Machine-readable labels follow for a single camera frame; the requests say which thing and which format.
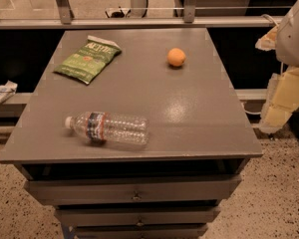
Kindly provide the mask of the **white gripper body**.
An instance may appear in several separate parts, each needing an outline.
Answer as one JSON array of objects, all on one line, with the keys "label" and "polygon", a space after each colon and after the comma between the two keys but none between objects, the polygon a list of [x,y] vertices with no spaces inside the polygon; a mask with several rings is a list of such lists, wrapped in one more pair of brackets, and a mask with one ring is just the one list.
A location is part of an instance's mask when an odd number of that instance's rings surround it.
[{"label": "white gripper body", "polygon": [[276,58],[299,67],[299,0],[282,19],[276,36]]}]

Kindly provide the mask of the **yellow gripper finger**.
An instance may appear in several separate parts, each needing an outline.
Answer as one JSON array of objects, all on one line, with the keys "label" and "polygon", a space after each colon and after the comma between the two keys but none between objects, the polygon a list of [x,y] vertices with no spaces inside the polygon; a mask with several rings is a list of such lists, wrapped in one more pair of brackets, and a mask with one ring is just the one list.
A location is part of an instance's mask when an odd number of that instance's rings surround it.
[{"label": "yellow gripper finger", "polygon": [[275,26],[264,36],[257,40],[255,48],[262,51],[271,51],[276,49],[276,36],[278,27]]},{"label": "yellow gripper finger", "polygon": [[275,133],[298,109],[299,68],[289,66],[282,75],[273,74],[269,80],[259,129],[264,133]]}]

